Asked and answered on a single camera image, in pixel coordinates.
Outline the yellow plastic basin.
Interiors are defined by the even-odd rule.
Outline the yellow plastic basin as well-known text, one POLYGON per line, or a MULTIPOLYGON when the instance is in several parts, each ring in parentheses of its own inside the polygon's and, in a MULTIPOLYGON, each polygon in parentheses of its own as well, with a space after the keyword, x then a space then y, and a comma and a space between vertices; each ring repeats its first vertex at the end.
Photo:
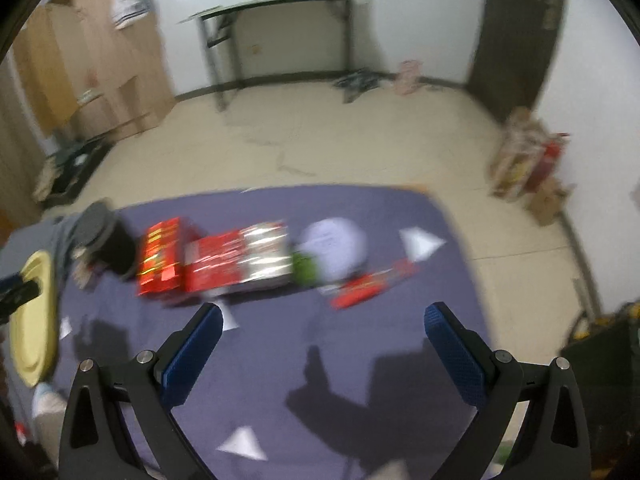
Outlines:
POLYGON ((48 376, 58 352, 58 294, 50 254, 34 252, 21 277, 34 281, 39 292, 10 316, 11 358, 22 382, 35 388, 48 376))

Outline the red cigarette pack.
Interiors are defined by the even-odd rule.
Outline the red cigarette pack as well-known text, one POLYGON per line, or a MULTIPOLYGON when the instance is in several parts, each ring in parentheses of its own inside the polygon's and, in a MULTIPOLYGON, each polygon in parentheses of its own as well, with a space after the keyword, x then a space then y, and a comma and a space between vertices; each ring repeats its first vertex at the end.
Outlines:
POLYGON ((138 295, 177 296, 184 292, 184 222, 175 217, 157 222, 142 236, 138 295))

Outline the red silver cigarette box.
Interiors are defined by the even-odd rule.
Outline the red silver cigarette box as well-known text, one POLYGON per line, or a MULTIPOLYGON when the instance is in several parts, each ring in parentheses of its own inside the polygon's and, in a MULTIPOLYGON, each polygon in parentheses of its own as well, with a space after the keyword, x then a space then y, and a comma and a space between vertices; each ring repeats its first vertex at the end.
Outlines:
POLYGON ((293 253, 281 221, 202 237, 186 245, 184 290, 254 292, 292 282, 293 253))

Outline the red packet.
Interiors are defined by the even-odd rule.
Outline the red packet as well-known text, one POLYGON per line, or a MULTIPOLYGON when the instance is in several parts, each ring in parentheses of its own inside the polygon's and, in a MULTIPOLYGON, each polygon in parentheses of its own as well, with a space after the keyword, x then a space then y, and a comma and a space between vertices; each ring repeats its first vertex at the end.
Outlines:
POLYGON ((390 268, 362 274, 341 285, 330 300, 335 310, 344 310, 380 296, 416 273, 416 264, 408 259, 395 262, 390 268))

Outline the green small packet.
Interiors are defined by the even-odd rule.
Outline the green small packet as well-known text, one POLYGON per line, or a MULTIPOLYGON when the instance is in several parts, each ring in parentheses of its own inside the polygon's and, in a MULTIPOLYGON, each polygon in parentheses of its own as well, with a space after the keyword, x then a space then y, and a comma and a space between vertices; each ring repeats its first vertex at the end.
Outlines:
POLYGON ((292 255, 292 280, 300 287, 318 286, 321 280, 314 258, 301 252, 294 252, 292 255))

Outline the grey blanket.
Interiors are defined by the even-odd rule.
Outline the grey blanket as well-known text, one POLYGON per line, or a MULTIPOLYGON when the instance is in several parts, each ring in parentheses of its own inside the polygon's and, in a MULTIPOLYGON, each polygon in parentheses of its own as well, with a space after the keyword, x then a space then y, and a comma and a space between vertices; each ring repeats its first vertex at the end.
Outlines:
POLYGON ((14 231, 1 248, 2 278, 17 273, 34 252, 44 250, 52 259, 56 284, 62 288, 70 274, 74 232, 79 218, 80 214, 54 217, 14 231))

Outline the open black suitcase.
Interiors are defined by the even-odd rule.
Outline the open black suitcase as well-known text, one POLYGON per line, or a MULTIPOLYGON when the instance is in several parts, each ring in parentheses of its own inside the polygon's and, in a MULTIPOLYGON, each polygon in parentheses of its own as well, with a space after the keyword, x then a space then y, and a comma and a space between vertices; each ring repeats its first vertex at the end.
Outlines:
POLYGON ((32 192, 35 202, 43 209, 72 204, 112 147, 107 138, 98 136, 48 157, 32 192))

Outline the purple table cloth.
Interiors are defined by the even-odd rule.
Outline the purple table cloth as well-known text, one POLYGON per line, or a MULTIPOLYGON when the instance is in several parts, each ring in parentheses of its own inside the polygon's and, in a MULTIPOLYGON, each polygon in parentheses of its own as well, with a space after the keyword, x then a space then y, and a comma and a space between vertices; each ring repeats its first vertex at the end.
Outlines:
POLYGON ((368 266, 404 258, 400 234, 442 241, 416 273, 382 295, 334 310, 318 290, 254 292, 228 303, 224 333, 174 415, 221 479, 363 479, 400 463, 427 479, 454 448, 473 411, 426 339, 436 301, 486 333, 457 237, 428 197, 376 186, 296 186, 183 196, 120 212, 129 231, 182 217, 216 234, 284 221, 293 236, 312 222, 352 220, 367 235, 368 266))

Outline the wooden wardrobe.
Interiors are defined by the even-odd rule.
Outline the wooden wardrobe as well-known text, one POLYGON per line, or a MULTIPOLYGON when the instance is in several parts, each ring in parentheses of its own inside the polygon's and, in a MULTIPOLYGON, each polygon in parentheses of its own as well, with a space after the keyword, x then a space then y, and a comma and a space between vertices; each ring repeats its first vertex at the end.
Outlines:
POLYGON ((41 0, 12 49, 36 131, 116 140, 175 106, 153 0, 41 0))

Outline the black folding desk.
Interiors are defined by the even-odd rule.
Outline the black folding desk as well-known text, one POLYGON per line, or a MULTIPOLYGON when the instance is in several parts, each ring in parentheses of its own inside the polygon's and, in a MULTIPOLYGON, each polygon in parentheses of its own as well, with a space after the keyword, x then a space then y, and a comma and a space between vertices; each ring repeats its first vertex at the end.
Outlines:
POLYGON ((250 0, 179 24, 194 37, 188 53, 198 78, 179 86, 177 98, 210 93, 221 110, 230 91, 337 79, 381 62, 372 0, 250 0))

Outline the pink item on floor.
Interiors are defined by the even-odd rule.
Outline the pink item on floor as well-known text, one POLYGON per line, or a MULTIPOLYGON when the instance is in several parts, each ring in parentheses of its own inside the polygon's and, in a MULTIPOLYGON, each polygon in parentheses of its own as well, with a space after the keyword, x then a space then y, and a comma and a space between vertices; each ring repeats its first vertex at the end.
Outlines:
POLYGON ((394 91, 398 96, 408 96, 422 86, 422 62, 407 60, 401 62, 394 80, 394 91))

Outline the dark clothes on floor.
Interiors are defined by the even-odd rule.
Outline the dark clothes on floor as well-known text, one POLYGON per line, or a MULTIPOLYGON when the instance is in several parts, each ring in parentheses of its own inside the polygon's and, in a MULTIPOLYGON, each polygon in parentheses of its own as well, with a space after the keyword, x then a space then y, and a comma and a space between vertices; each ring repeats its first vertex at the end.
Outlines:
POLYGON ((356 70, 356 72, 341 76, 333 85, 343 91, 343 103, 350 104, 363 93, 374 90, 380 86, 381 78, 370 70, 356 70))

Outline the dark door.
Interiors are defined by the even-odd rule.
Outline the dark door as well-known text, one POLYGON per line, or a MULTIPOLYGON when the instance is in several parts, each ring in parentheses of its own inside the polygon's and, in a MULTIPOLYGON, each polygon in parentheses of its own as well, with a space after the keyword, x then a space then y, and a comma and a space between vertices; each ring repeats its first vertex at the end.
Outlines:
POLYGON ((532 107, 546 79, 564 0, 485 0, 466 90, 497 122, 532 107))

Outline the pile of boxes by wall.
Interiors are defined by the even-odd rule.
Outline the pile of boxes by wall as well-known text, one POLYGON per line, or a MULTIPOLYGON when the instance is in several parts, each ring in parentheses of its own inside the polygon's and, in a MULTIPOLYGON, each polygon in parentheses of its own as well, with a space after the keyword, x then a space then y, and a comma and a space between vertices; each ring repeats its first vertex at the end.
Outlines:
POLYGON ((488 168, 490 194, 516 202, 540 226, 555 222, 573 187, 555 177, 570 135, 551 132, 527 107, 515 107, 503 125, 502 142, 488 168))

